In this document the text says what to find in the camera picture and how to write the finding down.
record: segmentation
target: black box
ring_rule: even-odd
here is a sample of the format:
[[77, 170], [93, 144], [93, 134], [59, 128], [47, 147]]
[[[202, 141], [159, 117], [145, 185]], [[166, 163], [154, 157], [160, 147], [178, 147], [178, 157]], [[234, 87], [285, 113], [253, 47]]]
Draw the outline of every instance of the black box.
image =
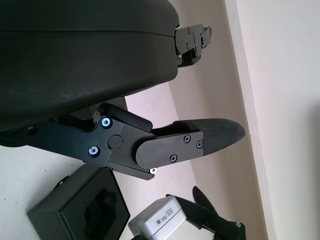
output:
[[130, 213], [113, 172], [85, 164], [27, 216], [42, 240], [117, 240]]

